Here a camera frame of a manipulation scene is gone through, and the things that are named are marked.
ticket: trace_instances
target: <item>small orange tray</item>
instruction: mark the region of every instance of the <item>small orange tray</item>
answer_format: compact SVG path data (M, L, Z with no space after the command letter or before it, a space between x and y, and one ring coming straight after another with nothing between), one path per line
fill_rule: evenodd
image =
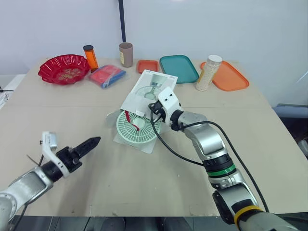
M203 69L206 62L200 64ZM249 86L249 81L230 63L222 61L218 71L215 73L213 83L221 90L234 91L245 89Z
M144 70L158 71L158 61L140 59L137 63L137 71L142 74Z

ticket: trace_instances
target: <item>beige table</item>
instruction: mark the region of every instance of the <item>beige table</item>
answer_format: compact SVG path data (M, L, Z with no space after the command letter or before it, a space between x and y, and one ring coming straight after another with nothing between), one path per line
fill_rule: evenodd
M118 60L101 59L100 65ZM26 154L41 155L44 130L55 131L58 150L102 136L81 161L83 166L28 207L40 216L216 216L218 211L205 170L173 156L160 142L152 154L113 142L115 128L105 117L124 101L138 77L100 89L83 80L71 86L43 82L34 67L1 109L0 188L34 166ZM308 163L291 135L251 84L246 90L223 92L214 85L198 92L193 84L175 89L185 110L202 113L220 124L255 177L271 212L308 210ZM191 142L178 132L162 135L180 154L199 161ZM253 185L229 152L255 195Z

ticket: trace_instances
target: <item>yellow ring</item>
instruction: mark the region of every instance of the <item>yellow ring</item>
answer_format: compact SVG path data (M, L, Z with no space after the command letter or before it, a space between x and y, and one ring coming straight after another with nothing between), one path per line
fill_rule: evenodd
M237 219L239 218L239 216L242 215L243 213L245 213L245 212L247 212L249 210L253 210L253 209L262 211L262 209L259 208L258 206L250 205L250 206L244 207L244 208L242 208L242 209L240 209L239 211L236 212L236 214L234 215L234 224L236 225L236 227L238 229L240 229L238 224L237 224Z

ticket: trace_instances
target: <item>red plastic bowl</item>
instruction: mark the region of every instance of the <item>red plastic bowl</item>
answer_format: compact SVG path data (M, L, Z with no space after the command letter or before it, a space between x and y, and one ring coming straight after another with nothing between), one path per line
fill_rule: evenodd
M38 75L46 82L66 85L82 80L89 70L90 67L85 57L65 54L45 62L40 66Z

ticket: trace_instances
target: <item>orange bottle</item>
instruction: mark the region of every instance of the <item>orange bottle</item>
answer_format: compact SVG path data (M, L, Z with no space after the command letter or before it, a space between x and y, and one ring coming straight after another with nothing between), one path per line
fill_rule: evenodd
M93 71L98 69L98 64L97 64L97 60L96 60L96 57L95 57L93 46L86 45L86 46L83 47L83 50L85 51L85 54L86 54L86 57L87 57L87 60L88 60L88 64L91 68L91 73L93 73Z

